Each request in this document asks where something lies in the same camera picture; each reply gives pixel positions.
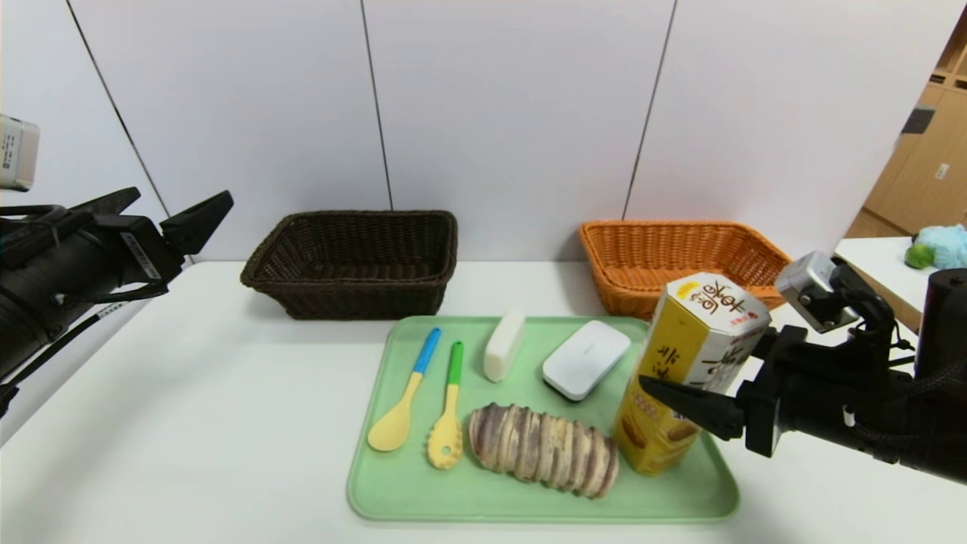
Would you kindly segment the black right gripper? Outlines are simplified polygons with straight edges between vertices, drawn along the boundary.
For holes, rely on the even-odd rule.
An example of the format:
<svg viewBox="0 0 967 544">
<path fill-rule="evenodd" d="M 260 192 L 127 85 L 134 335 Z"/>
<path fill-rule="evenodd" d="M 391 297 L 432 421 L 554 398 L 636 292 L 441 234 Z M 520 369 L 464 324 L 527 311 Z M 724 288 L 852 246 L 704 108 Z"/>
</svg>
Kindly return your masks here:
<svg viewBox="0 0 967 544">
<path fill-rule="evenodd" d="M 838 345 L 809 343 L 804 327 L 769 326 L 752 349 L 763 364 L 736 398 L 653 376 L 639 376 L 638 384 L 721 440 L 745 434 L 746 448 L 766 457 L 785 431 L 800 431 L 895 464 L 904 401 L 890 395 L 904 379 L 891 368 L 893 344 L 891 325 L 850 329 Z"/>
</svg>

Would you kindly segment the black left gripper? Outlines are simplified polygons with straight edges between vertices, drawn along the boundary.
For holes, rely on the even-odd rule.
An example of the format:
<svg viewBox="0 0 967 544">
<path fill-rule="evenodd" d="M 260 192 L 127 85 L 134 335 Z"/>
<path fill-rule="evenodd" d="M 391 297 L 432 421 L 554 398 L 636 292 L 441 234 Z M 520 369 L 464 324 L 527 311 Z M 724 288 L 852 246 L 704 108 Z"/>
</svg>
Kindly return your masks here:
<svg viewBox="0 0 967 544">
<path fill-rule="evenodd" d="M 92 215 L 2 221 L 2 347 L 40 348 L 116 301 L 115 290 L 170 282 L 234 206 L 222 190 L 162 221 L 160 235 L 149 219 L 120 215 L 140 198 L 128 187 L 70 207 Z"/>
</svg>

